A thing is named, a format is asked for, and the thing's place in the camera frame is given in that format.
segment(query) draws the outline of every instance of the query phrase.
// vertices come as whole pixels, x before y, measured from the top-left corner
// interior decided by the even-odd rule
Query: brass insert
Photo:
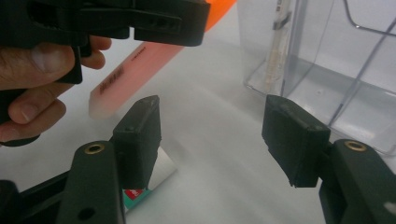
[[[92,155],[92,154],[99,153],[99,152],[103,151],[104,149],[105,149],[105,145],[103,145],[103,144],[93,144],[93,145],[87,146],[84,151],[86,154]]]
[[[346,147],[348,147],[349,149],[352,149],[354,151],[365,151],[365,150],[367,150],[367,146],[365,146],[364,144],[362,144],[360,142],[345,141],[344,144],[346,145]]]

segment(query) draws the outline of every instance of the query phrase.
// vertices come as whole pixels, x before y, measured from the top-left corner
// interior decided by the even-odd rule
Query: orange object
[[[207,0],[211,4],[205,30],[212,28],[235,0]],[[116,112],[184,47],[143,42],[91,91],[90,116],[105,119]]]

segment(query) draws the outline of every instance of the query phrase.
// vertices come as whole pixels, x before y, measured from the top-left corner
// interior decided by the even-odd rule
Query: red label
[[[131,200],[135,200],[141,193],[143,193],[142,189],[126,189],[125,194],[130,198]]]

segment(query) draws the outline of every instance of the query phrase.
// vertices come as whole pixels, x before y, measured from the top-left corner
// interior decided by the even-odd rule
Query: clamp jaw
[[[262,137],[295,188],[314,188],[326,223],[396,223],[396,175],[375,150],[331,130],[293,101],[266,99]]]
[[[128,38],[130,27],[136,40],[198,46],[208,10],[203,0],[3,0],[0,46],[82,47],[89,35]]]

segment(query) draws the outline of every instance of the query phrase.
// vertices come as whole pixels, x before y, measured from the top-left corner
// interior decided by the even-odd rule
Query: black handle
[[[73,48],[73,51],[76,59],[75,66],[64,77],[57,80],[57,82],[71,83],[71,84],[81,83],[82,75],[81,75],[79,48]],[[0,91],[0,124],[3,124],[11,120],[8,114],[8,107],[16,98],[18,98],[24,92],[25,89]],[[0,145],[5,147],[21,147],[34,142],[39,136],[40,135],[32,138],[25,138],[25,139],[13,140],[8,142],[0,142]]]

